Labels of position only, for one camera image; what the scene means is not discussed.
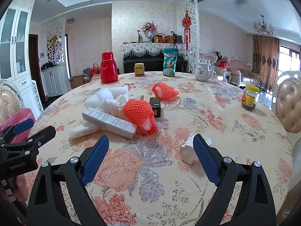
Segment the person's left hand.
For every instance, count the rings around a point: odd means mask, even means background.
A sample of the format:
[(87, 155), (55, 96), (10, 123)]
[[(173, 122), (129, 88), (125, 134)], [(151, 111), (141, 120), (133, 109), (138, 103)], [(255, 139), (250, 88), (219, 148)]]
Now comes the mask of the person's left hand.
[(1, 196), (5, 201), (9, 200), (9, 196), (12, 195), (15, 197), (19, 202), (26, 202), (28, 199), (28, 189), (27, 189), (27, 182), (26, 177), (24, 174), (19, 175), (16, 177), (15, 180), (15, 187), (12, 190), (12, 192), (7, 193), (7, 190), (9, 190), (8, 185), (1, 185)]

